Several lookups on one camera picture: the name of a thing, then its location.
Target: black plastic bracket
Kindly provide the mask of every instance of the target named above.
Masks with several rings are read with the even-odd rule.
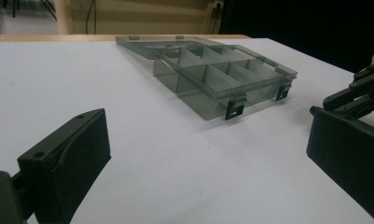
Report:
[[[374,64],[311,108],[307,155],[374,218],[374,127],[359,120],[372,111]]]
[[[70,223],[111,159],[104,109],[80,114],[18,158],[12,178],[0,172],[0,223]]]

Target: wall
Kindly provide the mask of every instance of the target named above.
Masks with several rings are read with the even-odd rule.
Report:
[[[214,0],[100,0],[96,1],[96,34],[203,35],[218,32],[212,19]],[[61,34],[94,33],[91,0],[56,1]]]
[[[350,72],[374,53],[374,3],[226,0],[220,34],[266,37]]]

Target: white tabletop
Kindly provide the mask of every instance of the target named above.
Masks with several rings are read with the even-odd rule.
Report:
[[[23,152],[104,108],[112,160],[72,223],[374,223],[306,155],[310,107],[353,74],[269,39],[216,41],[298,71],[288,97],[207,121],[115,41],[0,43],[0,170],[16,174]]]

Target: screw hole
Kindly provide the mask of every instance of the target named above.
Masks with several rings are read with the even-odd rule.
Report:
[[[39,158],[43,157],[44,155],[45,155],[44,152],[37,152],[37,153],[35,153],[35,154],[33,155],[33,158],[35,158],[35,159],[39,159]]]

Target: black clip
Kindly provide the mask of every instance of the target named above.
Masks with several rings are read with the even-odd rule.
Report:
[[[339,108],[333,110],[333,112],[351,116],[359,119],[369,114],[374,110],[374,101],[368,96],[362,96],[348,104],[342,105]]]
[[[281,86],[277,92],[276,101],[282,100],[288,95],[289,89],[291,89],[291,84]]]
[[[245,93],[229,97],[225,119],[233,119],[234,117],[241,115],[244,111],[245,102],[247,102]]]

